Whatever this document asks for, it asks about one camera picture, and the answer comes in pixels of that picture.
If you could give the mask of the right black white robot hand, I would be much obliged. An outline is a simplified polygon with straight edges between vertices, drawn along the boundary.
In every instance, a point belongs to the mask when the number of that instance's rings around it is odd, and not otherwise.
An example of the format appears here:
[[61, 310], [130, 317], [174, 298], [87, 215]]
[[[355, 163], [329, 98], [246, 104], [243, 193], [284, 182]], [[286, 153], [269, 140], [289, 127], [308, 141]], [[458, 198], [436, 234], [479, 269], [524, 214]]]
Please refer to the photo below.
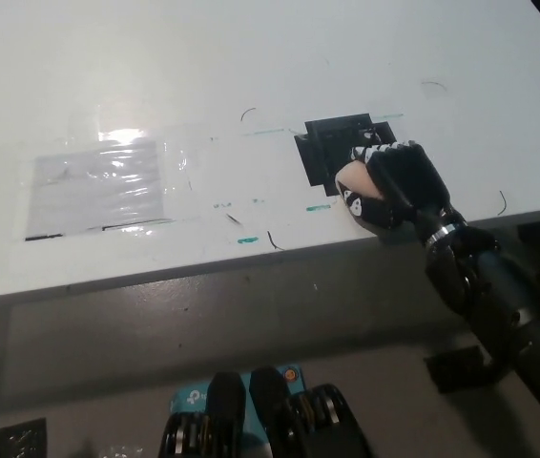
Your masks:
[[454, 213], [439, 173], [422, 145], [411, 140], [353, 147], [335, 184], [355, 219], [381, 229]]

